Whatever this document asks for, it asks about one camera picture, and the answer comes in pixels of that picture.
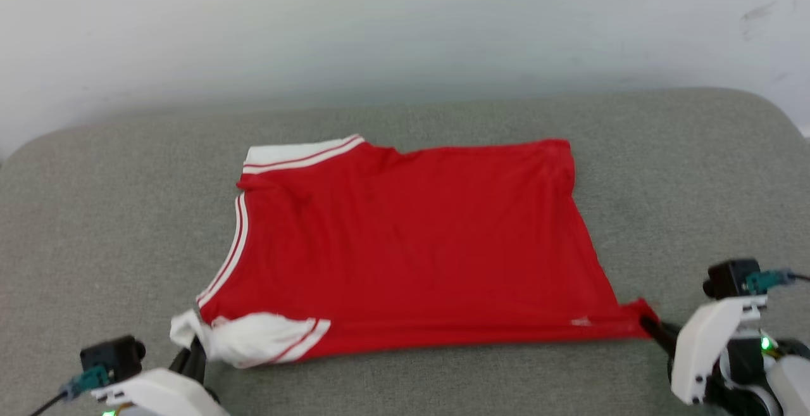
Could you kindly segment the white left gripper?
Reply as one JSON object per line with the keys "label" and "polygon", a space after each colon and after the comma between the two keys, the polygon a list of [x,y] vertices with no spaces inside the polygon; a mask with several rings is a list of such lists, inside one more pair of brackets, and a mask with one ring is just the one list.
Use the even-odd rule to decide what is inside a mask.
{"label": "white left gripper", "polygon": [[154,368],[90,395],[115,415],[229,415],[219,396],[205,386],[205,372],[206,352],[195,336],[190,349],[181,349],[168,369]]}

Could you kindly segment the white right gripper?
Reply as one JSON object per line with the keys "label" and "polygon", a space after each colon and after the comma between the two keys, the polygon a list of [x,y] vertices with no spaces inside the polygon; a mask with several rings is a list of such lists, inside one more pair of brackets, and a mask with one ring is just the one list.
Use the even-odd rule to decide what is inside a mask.
{"label": "white right gripper", "polygon": [[700,306],[682,327],[640,318],[640,326],[673,359],[671,392],[687,405],[706,401],[709,379],[720,370],[721,388],[755,381],[769,361],[755,325],[767,295],[723,298]]}

